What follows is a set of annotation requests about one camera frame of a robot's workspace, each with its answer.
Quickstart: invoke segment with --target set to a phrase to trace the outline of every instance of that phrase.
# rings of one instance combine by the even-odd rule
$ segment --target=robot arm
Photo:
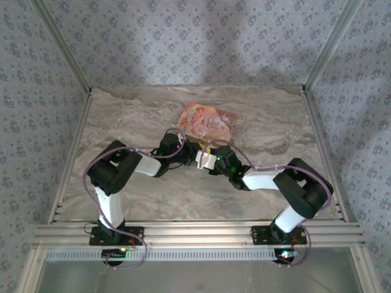
[[[114,148],[125,146],[119,140],[115,140],[99,156]],[[134,172],[155,176],[160,169],[161,163],[158,160],[128,150],[112,153],[91,167],[88,176],[92,185],[95,186],[101,209],[113,227],[123,228],[125,226],[121,190],[130,176]],[[120,240],[122,235],[111,230],[106,221],[103,220],[102,215],[100,215],[98,225],[112,239],[113,243]]]
[[[275,189],[281,191],[289,205],[270,224],[271,237],[277,243],[285,243],[298,225],[306,219],[312,219],[327,202],[327,192],[323,186],[305,173],[291,169],[271,172],[255,171],[250,166],[243,165],[228,145],[212,149],[210,154],[204,153],[202,156],[199,144],[188,140],[184,141],[181,151],[167,158],[167,155],[177,150],[178,144],[176,135],[166,134],[159,148],[156,149],[157,156],[166,158],[154,159],[133,151],[122,150],[104,157],[93,165],[88,175],[95,186],[101,208],[112,226],[118,229],[125,226],[120,191],[133,172],[160,177],[169,170],[169,165],[172,163],[189,165],[197,161],[198,168],[208,169],[210,175],[225,175],[238,190]],[[122,142],[116,140],[101,154],[124,146]],[[305,169],[316,175],[333,193],[332,186],[303,160],[295,158],[288,165]],[[119,241],[121,234],[111,230],[102,216],[99,226],[110,236],[113,244]]]
[[[199,168],[207,168],[210,174],[223,174],[239,190],[275,189],[281,191],[288,206],[270,224],[271,236],[284,243],[290,233],[307,219],[312,219],[327,202],[327,192],[313,177],[294,169],[259,172],[242,165],[229,146],[222,146],[215,154],[204,154],[200,163],[200,152],[196,161]],[[333,193],[333,188],[321,175],[302,159],[294,158],[288,167],[301,168],[322,180]]]

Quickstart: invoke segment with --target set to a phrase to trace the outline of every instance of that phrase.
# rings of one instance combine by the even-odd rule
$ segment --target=metal frame
[[[85,248],[90,235],[83,228],[88,222],[54,223],[37,229],[34,243],[42,248]],[[269,225],[270,221],[152,221],[126,222],[126,226],[143,226],[144,241],[149,248],[282,248],[286,245],[253,245],[251,226]],[[363,247],[364,237],[358,223],[340,220],[316,220],[305,223],[312,247]]]
[[[325,136],[311,91],[304,92],[303,99],[307,108],[309,119],[315,133],[326,176],[335,188],[334,200],[342,219],[311,220],[305,223],[312,237],[312,247],[350,247],[364,292],[381,292],[379,282],[369,257],[368,249],[362,230],[356,222],[352,212],[347,208],[347,197],[344,188],[337,181],[330,159],[330,146]],[[37,286],[42,270],[42,260],[47,253],[55,249],[67,251],[77,249],[80,251],[95,251],[103,247],[89,246],[89,235],[83,230],[87,222],[57,222],[56,211],[62,206],[67,182],[69,180],[77,149],[81,140],[84,125],[87,120],[91,95],[87,98],[84,110],[79,119],[79,125],[74,136],[66,168],[62,174],[60,188],[57,191],[56,201],[50,213],[49,224],[37,228],[34,238],[35,249],[31,252],[21,280],[20,292],[32,292]],[[149,222],[127,222],[129,226],[144,226],[145,241],[148,248],[156,251],[187,250],[187,251],[221,251],[231,249],[262,251],[269,248],[280,248],[283,245],[256,247],[252,244],[249,234],[251,226],[269,225],[269,221],[262,220],[156,220]]]
[[[85,92],[89,92],[87,79],[84,76],[82,69],[78,65],[76,59],[73,57],[67,42],[65,41],[53,17],[51,16],[49,12],[50,10],[42,0],[31,0],[31,3],[34,6],[35,11],[38,13],[38,16],[41,18],[43,24],[46,26],[50,36],[53,38],[54,44],[62,54],[64,61],[68,64],[69,69],[75,76],[77,82]]]
[[[123,255],[108,261],[139,261],[144,255],[143,250],[133,248],[124,251]],[[102,261],[102,249],[47,249],[47,261]],[[154,248],[149,249],[145,261],[274,261],[277,256],[273,248],[220,248],[220,249],[189,249],[189,248]]]
[[[358,11],[362,2],[363,0],[348,0],[346,2],[333,30],[331,30],[326,43],[323,45],[322,51],[320,52],[317,60],[315,61],[315,64],[311,69],[311,72],[308,75],[308,78],[305,82],[307,90],[312,89],[318,81],[319,77],[322,75],[327,63],[337,48],[344,33],[350,26],[350,22],[352,22],[353,17],[356,15],[356,12]]]

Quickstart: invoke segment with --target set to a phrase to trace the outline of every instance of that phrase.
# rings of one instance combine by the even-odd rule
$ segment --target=blue floral wallpaper
[[[345,1],[47,0],[91,86],[303,84]]]
[[[391,292],[391,2],[364,1],[313,91],[334,167]]]
[[[24,0],[0,5],[0,292],[46,223],[86,94]]]

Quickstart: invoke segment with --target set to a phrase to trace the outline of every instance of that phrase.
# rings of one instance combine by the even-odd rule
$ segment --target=marble-patterned surface
[[[119,139],[150,150],[175,126],[184,105],[196,101],[235,112],[234,143],[258,166],[286,164],[301,157],[324,174],[315,136],[299,87],[139,87],[94,90],[76,162],[57,219],[93,220],[98,211],[83,191],[88,163]],[[161,178],[134,173],[123,189],[127,220],[272,219],[286,205],[276,190],[243,192],[224,176],[195,165]],[[335,218],[332,205],[319,218]]]

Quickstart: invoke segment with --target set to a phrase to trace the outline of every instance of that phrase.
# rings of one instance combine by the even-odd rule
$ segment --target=white cable tray
[[[102,261],[102,249],[49,249],[46,261]],[[143,249],[128,250],[124,258],[109,258],[110,261],[138,261]],[[149,249],[146,261],[269,261],[276,259],[273,248],[239,249]]]

